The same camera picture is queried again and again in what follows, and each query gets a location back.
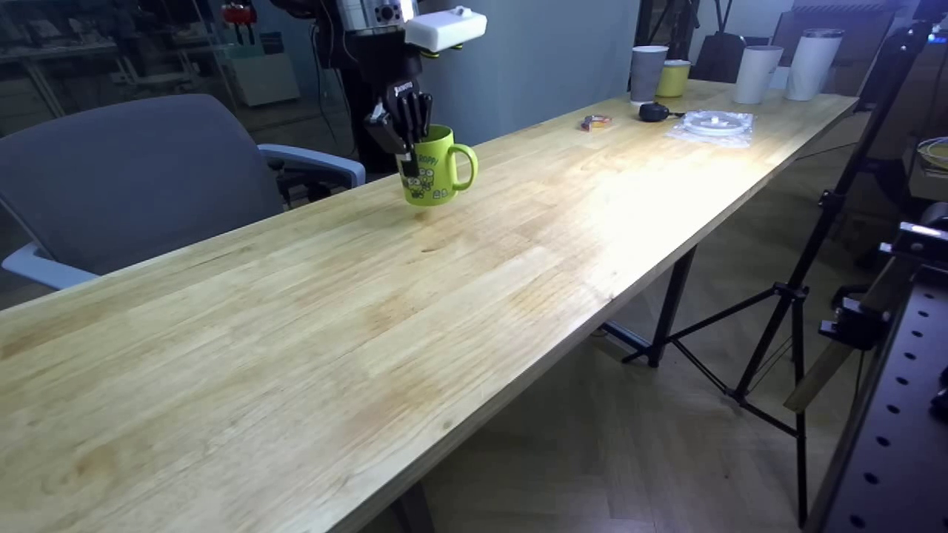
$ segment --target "floor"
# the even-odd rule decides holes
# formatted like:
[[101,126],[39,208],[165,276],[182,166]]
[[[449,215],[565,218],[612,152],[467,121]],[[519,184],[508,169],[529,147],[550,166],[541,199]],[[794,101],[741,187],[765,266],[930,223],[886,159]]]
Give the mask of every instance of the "floor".
[[[320,115],[254,126],[258,138],[314,138]],[[810,223],[816,193],[836,184],[848,152],[794,164],[781,177],[717,229],[699,248],[680,319],[699,319],[784,279]],[[0,218],[0,254],[24,243]],[[806,304],[808,357],[822,341],[815,323],[828,313],[839,285],[865,282],[853,266],[859,230],[836,230],[810,270]],[[43,286],[0,273],[0,309],[40,295]],[[612,323],[648,331],[664,279]],[[735,383],[759,338],[769,301],[726,319],[689,346]],[[784,341],[765,363],[750,400],[776,415],[790,387]],[[618,363],[621,346],[591,335],[526,393],[489,421],[449,458],[427,474],[422,488],[442,533],[685,533],[685,531],[796,531],[794,442],[735,408],[676,349],[656,369]],[[856,357],[810,405],[810,494],[822,476],[848,405]],[[366,533],[396,531],[385,511]]]

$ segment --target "gray fabric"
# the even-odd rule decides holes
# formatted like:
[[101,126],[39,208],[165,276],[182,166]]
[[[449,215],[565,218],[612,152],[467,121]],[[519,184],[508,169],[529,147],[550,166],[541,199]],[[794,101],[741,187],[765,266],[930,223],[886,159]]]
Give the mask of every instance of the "gray fabric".
[[254,141],[208,94],[101,107],[2,137],[0,202],[54,261],[92,273],[282,211]]

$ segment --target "wood grain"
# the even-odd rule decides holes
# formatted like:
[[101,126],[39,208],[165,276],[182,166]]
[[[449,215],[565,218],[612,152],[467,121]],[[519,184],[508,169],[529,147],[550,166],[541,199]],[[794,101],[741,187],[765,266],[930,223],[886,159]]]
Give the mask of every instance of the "wood grain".
[[387,177],[2,310],[0,523],[356,526],[849,103],[765,103],[723,147],[606,101],[479,146],[442,211]]

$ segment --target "office chair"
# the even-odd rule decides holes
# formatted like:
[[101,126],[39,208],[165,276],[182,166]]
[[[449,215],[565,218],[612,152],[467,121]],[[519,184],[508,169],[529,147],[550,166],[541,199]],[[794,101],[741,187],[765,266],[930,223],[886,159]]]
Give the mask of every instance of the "office chair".
[[325,195],[363,184],[356,159],[254,146],[211,94],[111,103],[17,131],[0,138],[0,166],[0,205],[31,239],[2,270],[49,286],[274,215],[286,187]]

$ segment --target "tripod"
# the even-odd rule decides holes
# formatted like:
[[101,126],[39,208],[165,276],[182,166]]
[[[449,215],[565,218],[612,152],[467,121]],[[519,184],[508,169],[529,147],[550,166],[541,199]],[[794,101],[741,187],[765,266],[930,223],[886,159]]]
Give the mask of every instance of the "tripod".
[[[790,270],[790,279],[781,282],[781,285],[772,285],[738,304],[728,304],[680,331],[668,331],[671,329],[671,319],[676,319],[676,309],[679,309],[679,298],[685,294],[685,285],[686,285],[686,273],[689,273],[689,261],[692,261],[692,252],[686,252],[676,270],[671,270],[671,279],[668,279],[668,286],[667,286],[667,298],[664,298],[664,309],[659,309],[659,317],[656,317],[656,329],[653,329],[653,338],[651,344],[639,344],[634,341],[631,335],[625,335],[621,329],[615,325],[603,325],[603,331],[611,331],[612,338],[631,344],[636,353],[631,353],[625,362],[636,357],[636,354],[648,354],[648,366],[656,366],[659,354],[664,354],[664,346],[671,344],[676,349],[685,353],[685,357],[702,372],[708,377],[710,386],[717,386],[726,396],[732,396],[741,408],[747,408],[750,415],[760,418],[765,424],[788,431],[796,437],[796,520],[806,523],[806,494],[808,494],[808,483],[806,483],[806,411],[800,408],[794,415],[794,424],[784,424],[778,418],[772,418],[769,411],[759,408],[750,402],[750,386],[778,331],[778,325],[784,323],[784,317],[790,313],[790,362],[794,362],[794,386],[802,383],[802,372],[806,372],[806,353],[802,353],[802,301],[806,301],[806,276],[833,229],[833,223],[839,218],[845,202],[848,202],[848,193],[868,158],[868,147],[873,146],[879,126],[886,125],[888,118],[888,109],[914,61],[914,57],[925,49],[926,44],[926,36],[936,23],[936,14],[926,14],[925,8],[919,8],[919,21],[892,33],[865,81],[865,88],[859,94],[859,103],[856,103],[856,112],[868,112],[868,125],[861,131],[861,138],[856,146],[856,152],[849,155],[836,190],[822,193],[819,195],[819,218],[816,224],[810,229],[800,258],[796,258],[796,266]],[[772,304],[772,313],[738,378],[735,387],[728,387],[708,363],[699,362],[696,353],[689,353],[680,341],[699,329],[708,329],[742,309],[753,309],[759,301],[766,301],[766,298],[776,298]]]

